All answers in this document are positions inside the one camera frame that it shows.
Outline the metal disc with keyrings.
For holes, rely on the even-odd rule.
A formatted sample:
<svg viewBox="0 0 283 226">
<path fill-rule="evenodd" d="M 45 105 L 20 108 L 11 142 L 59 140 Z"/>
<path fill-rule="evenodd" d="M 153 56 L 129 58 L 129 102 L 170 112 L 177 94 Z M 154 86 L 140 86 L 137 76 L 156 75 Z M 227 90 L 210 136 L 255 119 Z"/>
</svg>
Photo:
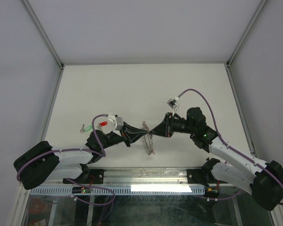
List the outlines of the metal disc with keyrings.
<svg viewBox="0 0 283 226">
<path fill-rule="evenodd" d="M 146 151 L 147 155 L 155 155 L 155 151 L 153 148 L 153 137 L 150 134 L 150 129 L 146 123 L 146 121 L 142 122 L 142 129 L 147 131 L 147 134 L 142 137 L 143 147 Z"/>
</svg>

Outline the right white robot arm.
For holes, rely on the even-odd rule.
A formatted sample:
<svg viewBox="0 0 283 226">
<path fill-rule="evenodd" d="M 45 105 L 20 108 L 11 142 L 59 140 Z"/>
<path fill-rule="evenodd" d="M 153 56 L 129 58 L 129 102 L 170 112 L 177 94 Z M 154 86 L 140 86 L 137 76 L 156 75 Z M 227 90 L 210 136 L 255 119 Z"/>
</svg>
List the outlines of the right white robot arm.
<svg viewBox="0 0 283 226">
<path fill-rule="evenodd" d="M 188 109 L 185 119 L 177 114 L 166 113 L 163 121 L 150 131 L 160 137 L 171 137 L 175 132 L 189 134 L 199 149 L 216 156 L 202 166 L 203 180 L 213 182 L 216 179 L 234 185 L 269 211 L 277 205 L 283 205 L 281 164 L 266 162 L 231 146 L 207 125 L 200 108 Z"/>
</svg>

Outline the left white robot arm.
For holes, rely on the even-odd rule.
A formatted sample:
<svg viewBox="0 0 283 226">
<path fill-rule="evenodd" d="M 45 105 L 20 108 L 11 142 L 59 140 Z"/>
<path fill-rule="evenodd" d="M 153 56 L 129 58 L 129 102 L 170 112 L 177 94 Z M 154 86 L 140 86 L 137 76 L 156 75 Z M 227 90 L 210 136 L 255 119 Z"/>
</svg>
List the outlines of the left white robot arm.
<svg viewBox="0 0 283 226">
<path fill-rule="evenodd" d="M 86 148 L 68 148 L 55 150 L 48 141 L 41 141 L 17 158 L 13 165 L 17 171 L 17 180 L 26 190 L 40 186 L 45 181 L 72 179 L 84 183 L 89 179 L 88 164 L 103 158 L 103 150 L 120 143 L 127 147 L 148 134 L 124 123 L 120 130 L 104 133 L 101 122 L 92 131 L 86 142 Z"/>
</svg>

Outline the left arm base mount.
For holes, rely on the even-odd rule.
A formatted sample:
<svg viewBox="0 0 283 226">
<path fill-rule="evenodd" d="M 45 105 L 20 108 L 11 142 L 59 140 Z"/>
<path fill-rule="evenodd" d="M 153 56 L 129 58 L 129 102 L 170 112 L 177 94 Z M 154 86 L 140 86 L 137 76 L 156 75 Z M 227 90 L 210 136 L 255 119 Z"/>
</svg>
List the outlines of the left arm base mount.
<svg viewBox="0 0 283 226">
<path fill-rule="evenodd" d="M 64 178 L 63 184 L 71 184 L 70 179 L 78 184 L 91 183 L 91 185 L 101 185 L 103 184 L 104 173 L 104 169 L 84 168 L 83 172 L 77 178 Z"/>
</svg>

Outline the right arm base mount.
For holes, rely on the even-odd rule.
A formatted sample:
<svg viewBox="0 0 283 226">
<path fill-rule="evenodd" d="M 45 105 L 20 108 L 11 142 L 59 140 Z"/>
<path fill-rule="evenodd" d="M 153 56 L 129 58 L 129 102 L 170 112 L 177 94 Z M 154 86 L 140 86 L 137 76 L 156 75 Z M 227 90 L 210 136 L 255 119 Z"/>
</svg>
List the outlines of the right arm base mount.
<svg viewBox="0 0 283 226">
<path fill-rule="evenodd" d="M 209 186 L 210 175 L 207 171 L 199 169 L 187 169 L 187 182 L 188 184 L 201 184 Z"/>
</svg>

